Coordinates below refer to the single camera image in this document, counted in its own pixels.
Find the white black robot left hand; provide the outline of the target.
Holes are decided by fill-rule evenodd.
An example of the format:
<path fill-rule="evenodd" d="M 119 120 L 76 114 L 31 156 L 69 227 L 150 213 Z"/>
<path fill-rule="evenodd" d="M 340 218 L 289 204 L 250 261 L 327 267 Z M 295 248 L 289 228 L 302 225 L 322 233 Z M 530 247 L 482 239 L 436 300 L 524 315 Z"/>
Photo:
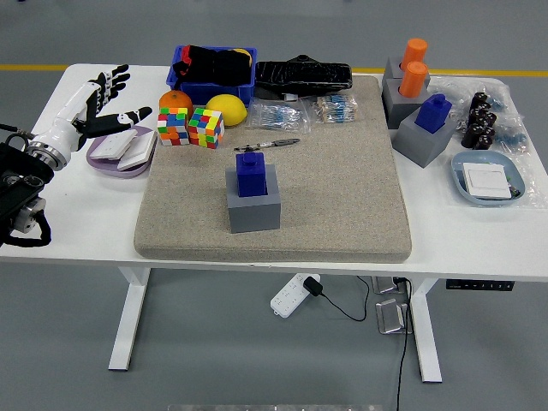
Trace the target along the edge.
<path fill-rule="evenodd" d="M 59 111 L 51 127 L 29 142 L 27 152 L 49 152 L 67 162 L 70 154 L 79 151 L 88 139 L 120 133 L 150 116 L 152 108 L 148 106 L 124 113 L 100 114 L 125 88 L 129 78 L 128 65 L 123 64 L 85 82 Z"/>

